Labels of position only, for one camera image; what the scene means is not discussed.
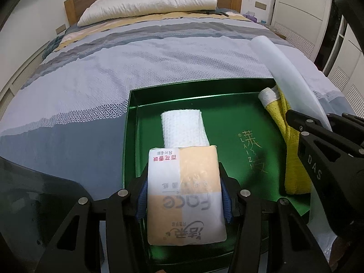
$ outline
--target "yellow towel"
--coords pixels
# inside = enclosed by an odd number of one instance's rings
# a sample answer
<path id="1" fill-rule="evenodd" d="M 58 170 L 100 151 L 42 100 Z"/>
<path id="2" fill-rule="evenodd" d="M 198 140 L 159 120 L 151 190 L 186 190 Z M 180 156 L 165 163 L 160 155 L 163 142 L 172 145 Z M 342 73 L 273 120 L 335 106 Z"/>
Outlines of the yellow towel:
<path id="1" fill-rule="evenodd" d="M 286 122 L 286 112 L 290 109 L 283 93 L 277 87 L 266 88 L 259 94 L 265 109 L 278 125 L 284 141 L 287 144 L 287 160 L 285 189 L 287 194 L 310 193 L 311 181 L 297 156 L 300 133 Z"/>

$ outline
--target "white pillow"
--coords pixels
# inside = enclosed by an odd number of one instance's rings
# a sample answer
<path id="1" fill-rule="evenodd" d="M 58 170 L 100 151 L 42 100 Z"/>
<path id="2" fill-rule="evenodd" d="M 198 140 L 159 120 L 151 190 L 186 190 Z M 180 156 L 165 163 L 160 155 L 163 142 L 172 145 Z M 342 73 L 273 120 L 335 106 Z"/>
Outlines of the white pillow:
<path id="1" fill-rule="evenodd" d="M 153 13 L 215 10 L 216 5 L 217 0 L 97 0 L 85 10 L 77 25 Z"/>

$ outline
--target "green tray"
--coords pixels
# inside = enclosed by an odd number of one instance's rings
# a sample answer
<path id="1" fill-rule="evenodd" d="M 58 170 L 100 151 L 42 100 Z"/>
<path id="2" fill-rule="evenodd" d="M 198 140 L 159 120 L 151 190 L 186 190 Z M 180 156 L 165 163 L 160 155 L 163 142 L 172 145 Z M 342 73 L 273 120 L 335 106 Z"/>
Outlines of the green tray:
<path id="1" fill-rule="evenodd" d="M 258 99 L 258 93 L 275 85 L 273 79 L 230 78 L 173 83 L 130 92 L 124 139 L 123 181 L 127 186 L 139 177 L 151 148 L 163 148 L 161 113 L 199 109 L 211 145 L 219 161 L 242 189 L 260 198 L 289 198 L 303 215 L 310 196 L 288 196 L 284 191 L 286 145 L 282 135 Z M 226 225 L 222 243 L 189 246 L 152 246 L 146 240 L 146 220 L 140 225 L 150 272 L 211 272 L 229 266 L 237 226 Z M 262 251 L 268 247 L 268 224 L 263 223 Z"/>

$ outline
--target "yellow stripe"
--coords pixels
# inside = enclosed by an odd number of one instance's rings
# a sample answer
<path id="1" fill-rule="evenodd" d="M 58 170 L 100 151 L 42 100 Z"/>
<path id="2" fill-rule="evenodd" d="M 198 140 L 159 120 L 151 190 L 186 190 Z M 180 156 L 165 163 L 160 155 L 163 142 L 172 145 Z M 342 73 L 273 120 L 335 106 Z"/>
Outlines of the yellow stripe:
<path id="1" fill-rule="evenodd" d="M 126 17 L 126 18 L 119 18 L 113 21 L 109 21 L 106 23 L 103 23 L 101 25 L 93 26 L 85 30 L 82 30 L 80 35 L 74 37 L 74 33 L 71 33 L 70 35 L 73 35 L 70 39 L 67 39 L 67 36 L 65 36 L 59 44 L 59 46 L 54 50 L 54 52 L 57 52 L 61 50 L 62 48 L 68 46 L 71 43 L 77 42 L 88 35 L 99 33 L 105 30 L 117 28 L 119 26 L 124 25 L 132 25 L 134 23 L 140 23 L 143 21 L 156 21 L 156 20 L 164 20 L 168 18 L 182 18 L 182 17 L 192 17 L 192 18 L 203 18 L 203 17 L 212 17 L 212 18 L 219 18 L 219 19 L 233 19 L 233 20 L 242 20 L 242 21 L 250 21 L 249 19 L 245 18 L 241 14 L 236 15 L 229 15 L 229 17 L 225 15 L 217 15 L 217 14 L 202 14 L 202 13 L 189 13 L 189 12 L 171 12 L 171 13 L 165 13 L 165 14 L 151 14 L 151 15 L 145 15 L 145 16 L 138 16 L 138 17 Z"/>

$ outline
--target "packet of tissues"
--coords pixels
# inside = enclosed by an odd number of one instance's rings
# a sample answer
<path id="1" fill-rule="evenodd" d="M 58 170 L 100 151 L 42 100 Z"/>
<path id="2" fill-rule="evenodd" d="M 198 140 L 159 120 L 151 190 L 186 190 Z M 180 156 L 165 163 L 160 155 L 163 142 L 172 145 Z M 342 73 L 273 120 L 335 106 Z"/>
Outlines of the packet of tissues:
<path id="1" fill-rule="evenodd" d="M 226 240 L 216 146 L 149 151 L 147 231 L 151 245 Z"/>

